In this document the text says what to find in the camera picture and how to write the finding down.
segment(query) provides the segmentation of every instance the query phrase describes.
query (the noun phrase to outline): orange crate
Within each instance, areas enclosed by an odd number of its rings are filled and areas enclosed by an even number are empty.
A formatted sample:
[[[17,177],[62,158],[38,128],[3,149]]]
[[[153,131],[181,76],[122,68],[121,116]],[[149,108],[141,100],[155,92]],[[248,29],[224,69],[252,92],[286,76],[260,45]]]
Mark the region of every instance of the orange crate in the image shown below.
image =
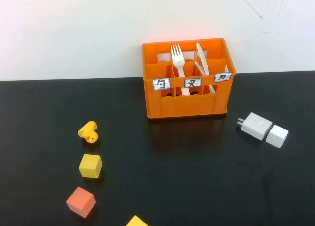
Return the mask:
[[[202,65],[197,56],[197,42],[203,50],[207,51],[209,76],[202,76],[195,65],[195,60]],[[186,77],[178,77],[177,69],[173,66],[170,47],[174,44],[179,44],[183,53],[195,51],[194,59],[185,59]],[[158,54],[161,53],[169,53],[170,60],[158,62]],[[142,45],[142,59],[148,118],[227,112],[227,103],[236,70],[223,38],[145,43]],[[186,79],[201,79],[201,86],[190,85],[191,96],[181,95],[181,87],[184,86]],[[209,85],[213,85],[215,94],[210,93]]]

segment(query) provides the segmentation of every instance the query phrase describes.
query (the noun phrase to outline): label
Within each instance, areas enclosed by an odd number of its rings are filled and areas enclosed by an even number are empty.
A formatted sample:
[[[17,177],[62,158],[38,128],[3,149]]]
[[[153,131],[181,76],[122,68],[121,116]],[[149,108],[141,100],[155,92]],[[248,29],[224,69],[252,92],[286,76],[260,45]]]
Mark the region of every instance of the label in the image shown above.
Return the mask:
[[[201,86],[201,79],[186,79],[184,81],[184,87],[200,87]]]
[[[215,75],[215,82],[224,82],[229,81],[232,78],[232,73],[225,72],[225,73],[217,73]]]
[[[154,90],[165,90],[171,88],[171,82],[169,78],[161,78],[153,80],[153,89]]]

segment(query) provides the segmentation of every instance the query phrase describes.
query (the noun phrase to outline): yellow rubber duck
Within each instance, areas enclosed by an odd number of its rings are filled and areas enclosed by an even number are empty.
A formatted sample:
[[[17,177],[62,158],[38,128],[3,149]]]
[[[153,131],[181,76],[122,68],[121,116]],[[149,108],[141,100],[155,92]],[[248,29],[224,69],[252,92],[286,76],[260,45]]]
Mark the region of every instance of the yellow rubber duck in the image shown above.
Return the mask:
[[[81,129],[78,131],[78,135],[84,138],[89,143],[95,143],[98,140],[98,134],[95,131],[97,129],[97,124],[94,121],[88,121]]]

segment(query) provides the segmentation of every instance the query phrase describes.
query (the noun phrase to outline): white block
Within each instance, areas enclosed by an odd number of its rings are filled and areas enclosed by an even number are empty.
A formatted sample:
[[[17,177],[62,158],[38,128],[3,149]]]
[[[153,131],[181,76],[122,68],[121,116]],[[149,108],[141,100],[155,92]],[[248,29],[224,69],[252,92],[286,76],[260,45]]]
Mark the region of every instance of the white block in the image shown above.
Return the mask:
[[[271,145],[280,148],[284,143],[289,131],[285,130],[277,125],[274,125],[270,130],[266,142]]]
[[[241,130],[259,140],[262,140],[269,131],[271,125],[271,121],[254,113],[250,113],[249,116],[243,121]]]

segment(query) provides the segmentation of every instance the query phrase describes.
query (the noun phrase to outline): white wall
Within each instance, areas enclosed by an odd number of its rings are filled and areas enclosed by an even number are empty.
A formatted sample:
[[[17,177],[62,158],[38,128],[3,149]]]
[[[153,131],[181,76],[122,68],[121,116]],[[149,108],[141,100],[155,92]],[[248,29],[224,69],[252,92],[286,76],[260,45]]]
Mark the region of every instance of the white wall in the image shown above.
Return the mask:
[[[238,73],[314,70],[315,0],[0,0],[0,80],[142,76],[142,43],[213,37]]]

